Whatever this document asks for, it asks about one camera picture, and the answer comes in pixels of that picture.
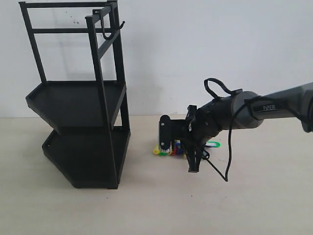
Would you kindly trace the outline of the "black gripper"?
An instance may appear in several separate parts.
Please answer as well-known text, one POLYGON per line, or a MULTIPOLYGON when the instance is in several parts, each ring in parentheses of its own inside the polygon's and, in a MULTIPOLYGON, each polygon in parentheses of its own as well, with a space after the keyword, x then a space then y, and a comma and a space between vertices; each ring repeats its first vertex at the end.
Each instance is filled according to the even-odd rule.
POLYGON ((180 140, 186 153, 194 153, 204 148, 206 142, 220 133, 212 105, 188 106, 184 119, 172 120, 162 115, 158 122, 158 148, 162 153, 170 153, 174 141, 180 140))

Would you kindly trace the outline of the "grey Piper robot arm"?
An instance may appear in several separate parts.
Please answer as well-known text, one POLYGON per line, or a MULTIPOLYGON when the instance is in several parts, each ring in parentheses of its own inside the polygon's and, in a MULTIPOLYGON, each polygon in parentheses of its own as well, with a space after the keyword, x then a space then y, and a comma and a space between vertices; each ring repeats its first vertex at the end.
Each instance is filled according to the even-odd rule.
POLYGON ((313 130, 312 83, 268 95, 242 89, 231 91, 223 83, 220 85, 227 96, 218 96, 206 84, 213 99, 201 107, 189 105, 184 119, 160 117, 158 148, 161 152, 170 151, 176 140, 185 148, 194 144, 202 147, 223 130, 255 129, 265 119, 298 118, 305 132, 313 130))

